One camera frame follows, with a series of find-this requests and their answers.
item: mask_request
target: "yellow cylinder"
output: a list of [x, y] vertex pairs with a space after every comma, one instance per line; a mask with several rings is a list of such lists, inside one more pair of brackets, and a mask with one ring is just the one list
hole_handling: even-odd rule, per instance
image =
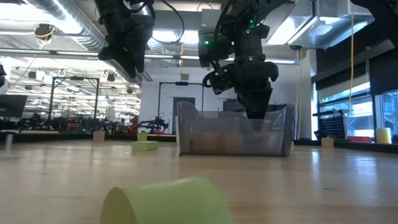
[[230, 224], [218, 190], [192, 178], [141, 187], [115, 187], [105, 198], [101, 224]]
[[391, 144], [391, 129], [390, 128], [376, 128], [377, 143]]

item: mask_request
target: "small wooden cube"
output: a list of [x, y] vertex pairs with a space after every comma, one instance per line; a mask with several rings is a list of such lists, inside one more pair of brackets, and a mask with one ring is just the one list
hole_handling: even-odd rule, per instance
[[334, 149], [335, 141], [332, 138], [322, 138], [322, 148], [323, 149]]

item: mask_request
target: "doorway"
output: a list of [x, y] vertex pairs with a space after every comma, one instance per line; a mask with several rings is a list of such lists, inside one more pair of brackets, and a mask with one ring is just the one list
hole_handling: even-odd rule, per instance
[[178, 102], [189, 102], [195, 106], [195, 97], [174, 97], [173, 98], [173, 123], [172, 123], [172, 134], [175, 134], [175, 117], [177, 115], [177, 103]]

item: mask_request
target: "green block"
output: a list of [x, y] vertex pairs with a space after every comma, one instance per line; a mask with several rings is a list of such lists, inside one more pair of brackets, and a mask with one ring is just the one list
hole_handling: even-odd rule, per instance
[[147, 133], [138, 133], [137, 141], [146, 141], [147, 140]]
[[101, 224], [232, 224], [228, 204], [208, 180], [191, 178], [147, 186], [115, 187]]
[[149, 151], [153, 149], [157, 149], [158, 142], [157, 141], [138, 141], [133, 142], [131, 150], [133, 151]]

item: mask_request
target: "clear plastic bin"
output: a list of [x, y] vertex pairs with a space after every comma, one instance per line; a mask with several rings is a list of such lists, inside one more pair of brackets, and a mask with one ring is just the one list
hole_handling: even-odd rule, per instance
[[241, 112], [198, 111], [188, 102], [177, 105], [180, 155], [236, 154], [281, 156], [290, 154], [294, 105], [267, 113], [263, 120]]

